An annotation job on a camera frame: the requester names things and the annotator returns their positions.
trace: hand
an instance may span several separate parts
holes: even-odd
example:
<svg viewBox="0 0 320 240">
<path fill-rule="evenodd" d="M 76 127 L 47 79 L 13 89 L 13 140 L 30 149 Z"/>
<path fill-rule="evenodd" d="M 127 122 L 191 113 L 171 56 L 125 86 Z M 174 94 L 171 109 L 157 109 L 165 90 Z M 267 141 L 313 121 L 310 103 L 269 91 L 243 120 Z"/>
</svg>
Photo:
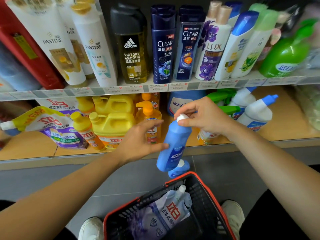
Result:
<svg viewBox="0 0 320 240">
<path fill-rule="evenodd" d="M 228 132 L 232 131 L 231 127 L 237 125 L 235 120 L 226 115 L 207 96 L 183 105 L 174 114 L 174 119 L 177 119 L 182 113 L 190 118 L 179 120 L 178 125 L 198 127 L 214 134 L 227 136 Z"/>
<path fill-rule="evenodd" d="M 133 126 L 128 130 L 114 153 L 117 154 L 124 163 L 128 163 L 139 160 L 151 153 L 168 149 L 168 144 L 150 144 L 146 139 L 147 131 L 155 126 L 161 125 L 162 123 L 163 120 L 144 120 Z"/>
</svg>

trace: price tag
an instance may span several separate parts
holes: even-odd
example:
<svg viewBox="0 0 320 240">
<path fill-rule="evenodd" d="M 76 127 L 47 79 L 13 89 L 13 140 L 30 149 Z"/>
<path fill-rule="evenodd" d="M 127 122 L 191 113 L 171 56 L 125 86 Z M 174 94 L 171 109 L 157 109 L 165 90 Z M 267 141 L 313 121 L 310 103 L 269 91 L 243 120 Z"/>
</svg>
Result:
<svg viewBox="0 0 320 240">
<path fill-rule="evenodd" d="M 142 85 L 131 85 L 131 86 L 125 86 L 124 88 L 128 93 L 143 93 Z"/>
<path fill-rule="evenodd" d="M 205 82 L 200 82 L 198 89 L 202 90 L 202 89 L 214 89 L 218 86 L 218 81 L 216 80 L 212 80 L 212 81 L 205 81 Z"/>
<path fill-rule="evenodd" d="M 167 92 L 168 87 L 168 84 L 149 85 L 149 92 Z"/>
<path fill-rule="evenodd" d="M 94 92 L 91 90 L 91 88 L 72 88 L 70 89 L 75 96 L 87 96 L 87 95 L 94 95 Z"/>
<path fill-rule="evenodd" d="M 264 84 L 266 80 L 266 78 L 250 79 L 245 84 L 245 87 L 260 87 Z"/>
<path fill-rule="evenodd" d="M 0 92 L 0 101 L 16 100 L 16 98 L 8 92 Z"/>
<path fill-rule="evenodd" d="M 57 90 L 41 90 L 49 98 L 63 98 L 68 97 L 68 94 L 63 89 Z"/>
<path fill-rule="evenodd" d="M 36 95 L 34 95 L 31 91 L 22 91 L 22 92 L 11 92 L 12 96 L 16 99 L 28 100 L 28 99 L 38 99 Z"/>
<path fill-rule="evenodd" d="M 188 88 L 187 82 L 170 83 L 169 91 L 184 91 Z"/>
<path fill-rule="evenodd" d="M 281 81 L 282 81 L 282 77 L 268 78 L 266 82 L 263 84 L 263 86 L 280 85 Z"/>
<path fill-rule="evenodd" d="M 297 84 L 302 78 L 302 76 L 283 77 L 281 85 Z"/>
<path fill-rule="evenodd" d="M 221 81 L 219 82 L 219 85 L 217 88 L 234 88 L 237 83 L 238 83 L 238 80 Z"/>
<path fill-rule="evenodd" d="M 121 94 L 124 93 L 123 87 L 108 87 L 103 89 L 106 94 Z"/>
</svg>

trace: yellow dish soap bottle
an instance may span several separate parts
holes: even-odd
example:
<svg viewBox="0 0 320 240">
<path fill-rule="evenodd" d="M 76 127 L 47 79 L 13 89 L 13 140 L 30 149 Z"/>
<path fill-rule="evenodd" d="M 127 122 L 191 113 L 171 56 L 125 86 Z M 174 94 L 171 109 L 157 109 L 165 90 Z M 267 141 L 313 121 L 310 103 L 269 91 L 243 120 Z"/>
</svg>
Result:
<svg viewBox="0 0 320 240">
<path fill-rule="evenodd" d="M 128 95 L 111 95 L 109 98 L 94 96 L 92 99 L 99 115 L 134 113 L 134 102 Z"/>
<path fill-rule="evenodd" d="M 142 102 L 149 101 L 152 103 L 153 108 L 159 110 L 159 101 L 160 96 L 154 96 L 152 93 L 142 93 L 141 94 Z"/>
<path fill-rule="evenodd" d="M 73 120 L 73 128 L 97 151 L 105 150 L 102 141 L 97 137 L 92 129 L 91 121 L 88 117 L 84 117 L 79 112 L 71 114 Z"/>
<path fill-rule="evenodd" d="M 136 124 L 131 113 L 110 113 L 89 115 L 94 133 L 99 137 L 107 149 L 116 149 L 127 131 Z"/>
<path fill-rule="evenodd" d="M 136 121 L 140 123 L 144 120 L 161 120 L 162 114 L 159 110 L 153 109 L 153 104 L 150 101 L 143 101 L 136 104 L 137 107 L 141 107 L 137 112 Z M 161 138 L 161 126 L 154 127 L 146 133 L 146 140 L 151 144 L 156 144 Z"/>
<path fill-rule="evenodd" d="M 118 43 L 120 64 L 127 84 L 147 81 L 142 13 L 128 8 L 112 7 L 112 28 Z"/>
<path fill-rule="evenodd" d="M 78 109 L 80 112 L 89 117 L 90 113 L 96 112 L 91 97 L 75 97 L 78 101 Z"/>
</svg>

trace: black shopping basket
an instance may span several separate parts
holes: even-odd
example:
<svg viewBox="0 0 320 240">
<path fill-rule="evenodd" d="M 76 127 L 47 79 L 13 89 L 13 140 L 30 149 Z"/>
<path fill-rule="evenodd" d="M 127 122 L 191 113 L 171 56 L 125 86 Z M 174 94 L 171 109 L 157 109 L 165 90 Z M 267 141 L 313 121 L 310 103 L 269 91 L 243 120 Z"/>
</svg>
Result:
<svg viewBox="0 0 320 240">
<path fill-rule="evenodd" d="M 103 221 L 104 239 L 133 239 L 128 229 L 127 219 L 137 210 L 161 198 L 169 190 L 177 190 L 182 184 L 186 186 L 186 192 L 190 193 L 192 199 L 191 215 L 174 226 L 162 239 L 236 240 L 218 201 L 194 172 L 187 172 L 166 182 L 107 214 Z"/>
</svg>

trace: shoe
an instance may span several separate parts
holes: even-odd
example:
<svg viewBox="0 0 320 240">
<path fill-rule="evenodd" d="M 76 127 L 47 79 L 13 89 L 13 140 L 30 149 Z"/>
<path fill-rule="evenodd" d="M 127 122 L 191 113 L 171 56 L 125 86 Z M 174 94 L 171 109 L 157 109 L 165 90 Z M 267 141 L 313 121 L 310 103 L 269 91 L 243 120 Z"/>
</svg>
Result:
<svg viewBox="0 0 320 240">
<path fill-rule="evenodd" d="M 245 221 L 245 215 L 243 214 L 241 206 L 233 200 L 226 200 L 221 207 L 228 218 L 229 225 L 235 237 L 239 240 L 239 230 Z"/>
<path fill-rule="evenodd" d="M 87 219 L 80 228 L 78 240 L 104 240 L 102 221 L 98 217 Z"/>
</svg>

